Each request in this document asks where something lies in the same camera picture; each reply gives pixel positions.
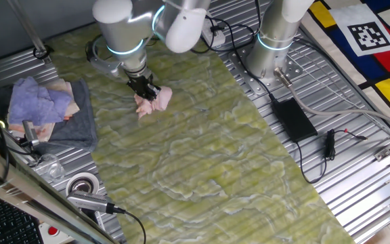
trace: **blue light ring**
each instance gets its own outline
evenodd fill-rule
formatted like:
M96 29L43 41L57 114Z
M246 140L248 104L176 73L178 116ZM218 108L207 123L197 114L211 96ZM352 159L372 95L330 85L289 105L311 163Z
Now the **blue light ring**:
M139 44L135 48L133 48L132 50L129 50L127 52L117 52L117 51L114 51L108 45L106 47L108 47L109 51L111 51L114 54L127 55L127 54L132 54L133 52L136 52L142 46L143 42L144 42L144 40L141 40L141 42L139 42Z
M164 10L165 5L162 5L162 7L159 8L159 10L154 14L153 21L152 21L152 30L154 33L154 27L156 26L156 21L160 15L160 13Z
M265 48L267 48L267 49L270 49L270 50L274 50L274 51L286 50L286 49L288 49L288 48L291 46L291 44L293 44L293 42L291 42L290 45L288 45L288 46L286 46L286 47L274 48L274 47L270 47L270 46L268 46L267 44L265 44L265 43L261 40L260 34L259 34L259 33L258 33L257 36L258 36L258 41L260 42L260 44L262 44L263 47L265 47Z

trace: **red button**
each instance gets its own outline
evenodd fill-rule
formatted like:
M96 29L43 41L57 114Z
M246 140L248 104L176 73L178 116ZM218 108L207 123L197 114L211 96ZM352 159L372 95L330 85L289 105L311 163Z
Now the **red button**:
M49 230L47 230L47 233L51 236L56 236L56 235L58 235L59 232L60 231L53 226L49 227Z

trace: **black power adapter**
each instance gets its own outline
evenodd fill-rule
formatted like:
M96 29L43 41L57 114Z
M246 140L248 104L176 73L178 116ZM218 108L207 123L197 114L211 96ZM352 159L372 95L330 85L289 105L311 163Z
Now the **black power adapter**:
M294 143L318 134L294 98L282 102L273 100L272 110Z

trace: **purple towel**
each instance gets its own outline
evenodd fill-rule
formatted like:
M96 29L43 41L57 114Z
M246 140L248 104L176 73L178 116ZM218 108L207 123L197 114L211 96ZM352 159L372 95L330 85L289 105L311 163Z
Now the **purple towel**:
M13 87L8 122L21 125L23 120L31 120L38 126L61 122L71 100L67 92L40 87L32 77L20 79Z

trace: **green marbled surface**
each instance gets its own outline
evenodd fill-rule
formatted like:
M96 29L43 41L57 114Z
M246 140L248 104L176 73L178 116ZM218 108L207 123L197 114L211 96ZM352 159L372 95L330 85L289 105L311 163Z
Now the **green marbled surface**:
M49 42L61 78L87 82L99 144L93 158L114 202L147 243L353 243L217 54L148 47L165 112L140 121L127 78L85 59L96 25ZM118 216L129 244L141 228Z

